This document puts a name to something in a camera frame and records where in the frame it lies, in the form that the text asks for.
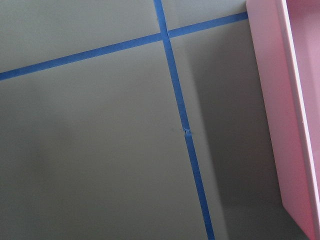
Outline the pink plastic bin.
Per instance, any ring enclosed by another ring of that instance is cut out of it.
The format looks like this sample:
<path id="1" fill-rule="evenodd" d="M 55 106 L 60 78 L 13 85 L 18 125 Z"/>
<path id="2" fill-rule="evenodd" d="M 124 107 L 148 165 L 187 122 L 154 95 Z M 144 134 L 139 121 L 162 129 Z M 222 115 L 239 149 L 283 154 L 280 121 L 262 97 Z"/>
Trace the pink plastic bin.
<path id="1" fill-rule="evenodd" d="M 320 237 L 320 3 L 246 3 L 282 204 Z"/>

